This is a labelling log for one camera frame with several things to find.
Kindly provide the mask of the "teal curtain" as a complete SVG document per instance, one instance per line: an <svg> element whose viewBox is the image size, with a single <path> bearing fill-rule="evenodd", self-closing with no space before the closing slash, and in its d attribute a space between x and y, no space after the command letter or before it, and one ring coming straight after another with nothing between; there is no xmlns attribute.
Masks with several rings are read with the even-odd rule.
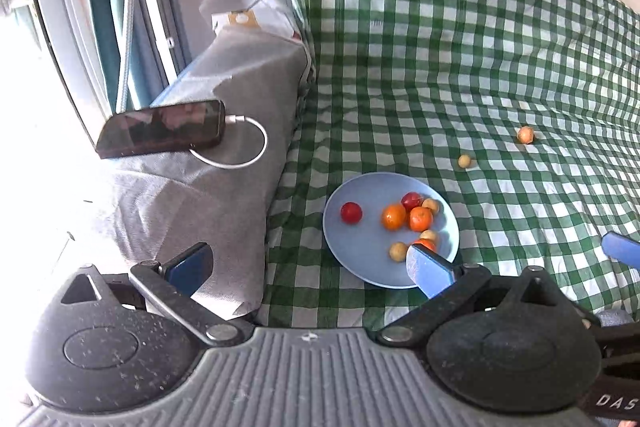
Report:
<svg viewBox="0 0 640 427"><path fill-rule="evenodd" d="M125 0L89 0L89 4L106 98L111 109L115 109ZM167 85L160 54L152 36L148 6L145 0L134 0L127 107L134 109L151 105Z"/></svg>

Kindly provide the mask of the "red cherry tomato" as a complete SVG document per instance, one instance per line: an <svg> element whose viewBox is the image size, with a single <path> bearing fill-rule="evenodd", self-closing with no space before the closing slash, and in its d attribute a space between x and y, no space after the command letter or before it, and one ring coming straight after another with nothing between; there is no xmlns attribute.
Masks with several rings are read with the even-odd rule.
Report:
<svg viewBox="0 0 640 427"><path fill-rule="evenodd" d="M407 212L410 212L414 208L419 208L422 206L424 197L418 192L409 192L402 196L400 201L402 207L405 208Z"/></svg>
<svg viewBox="0 0 640 427"><path fill-rule="evenodd" d="M356 202L345 202L341 207L341 219L346 225L356 225L362 219L362 209Z"/></svg>

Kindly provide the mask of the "yellow-orange small fruit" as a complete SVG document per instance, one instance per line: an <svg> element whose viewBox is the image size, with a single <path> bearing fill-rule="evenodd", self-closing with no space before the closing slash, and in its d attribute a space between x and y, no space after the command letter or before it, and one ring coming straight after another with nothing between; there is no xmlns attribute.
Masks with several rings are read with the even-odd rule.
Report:
<svg viewBox="0 0 640 427"><path fill-rule="evenodd" d="M407 257L408 245L402 242L396 242L390 245L388 255L395 262L404 262Z"/></svg>

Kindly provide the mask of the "pale yellow small fruit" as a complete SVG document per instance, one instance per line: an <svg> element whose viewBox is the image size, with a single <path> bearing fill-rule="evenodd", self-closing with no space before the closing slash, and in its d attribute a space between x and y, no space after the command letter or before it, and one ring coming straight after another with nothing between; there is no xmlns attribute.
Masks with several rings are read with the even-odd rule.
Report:
<svg viewBox="0 0 640 427"><path fill-rule="evenodd" d="M436 216L437 213L439 213L440 205L439 205L439 201L436 199L426 198L422 202L421 206L423 208L430 210L434 216Z"/></svg>

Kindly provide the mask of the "orange small fruit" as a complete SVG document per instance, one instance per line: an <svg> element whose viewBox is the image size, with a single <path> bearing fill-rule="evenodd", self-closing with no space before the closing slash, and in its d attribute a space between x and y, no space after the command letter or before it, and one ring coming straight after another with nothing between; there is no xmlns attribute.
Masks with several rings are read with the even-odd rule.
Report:
<svg viewBox="0 0 640 427"><path fill-rule="evenodd" d="M387 231L401 229L407 221L406 208L400 202L390 204L384 208L381 215L381 223Z"/></svg>

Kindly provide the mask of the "peach-orange fruit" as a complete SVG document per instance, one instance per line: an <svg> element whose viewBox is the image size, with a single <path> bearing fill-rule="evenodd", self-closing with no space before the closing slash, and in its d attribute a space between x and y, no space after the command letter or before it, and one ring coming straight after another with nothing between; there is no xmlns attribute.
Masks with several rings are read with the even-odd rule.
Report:
<svg viewBox="0 0 640 427"><path fill-rule="evenodd" d="M532 127L523 126L518 129L518 142L524 145L532 144L535 140L535 131Z"/></svg>

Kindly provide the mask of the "black smartphone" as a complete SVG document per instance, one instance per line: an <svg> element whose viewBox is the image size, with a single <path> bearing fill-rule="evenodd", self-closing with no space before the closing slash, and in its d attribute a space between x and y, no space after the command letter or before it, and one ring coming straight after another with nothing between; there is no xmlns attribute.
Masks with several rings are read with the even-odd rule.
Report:
<svg viewBox="0 0 640 427"><path fill-rule="evenodd" d="M101 130L96 153L119 158L216 146L225 127L226 108L219 100L145 107L113 115Z"/></svg>

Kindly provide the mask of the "light blue plate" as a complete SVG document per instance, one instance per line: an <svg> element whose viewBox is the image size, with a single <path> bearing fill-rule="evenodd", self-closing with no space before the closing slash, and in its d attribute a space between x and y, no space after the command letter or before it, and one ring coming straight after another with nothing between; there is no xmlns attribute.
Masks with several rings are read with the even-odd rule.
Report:
<svg viewBox="0 0 640 427"><path fill-rule="evenodd" d="M329 196L323 211L322 231L326 245L350 273L361 280L390 289L409 289L416 286L402 262L390 259L388 250L396 242L410 244L418 234L402 227L387 231L381 223L382 211L409 192L418 192L439 201L439 213L433 229L438 235L439 256L454 261L460 244L457 218L448 202L426 183L392 172L371 172L355 176ZM356 225L346 225L341 219L345 202L356 202L362 209L362 219Z"/></svg>

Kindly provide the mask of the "green checkered cloth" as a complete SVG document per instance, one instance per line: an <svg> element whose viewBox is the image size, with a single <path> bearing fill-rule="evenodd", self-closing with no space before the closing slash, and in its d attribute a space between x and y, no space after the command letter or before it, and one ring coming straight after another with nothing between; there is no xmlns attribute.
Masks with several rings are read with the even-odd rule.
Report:
<svg viewBox="0 0 640 427"><path fill-rule="evenodd" d="M639 234L639 15L620 0L292 0L314 79L268 220L268 326L378 327L422 303L341 268L330 194L391 171L442 194L460 255L540 265L568 298L639 311L601 239ZM535 140L518 142L532 127ZM458 158L472 158L462 169Z"/></svg>

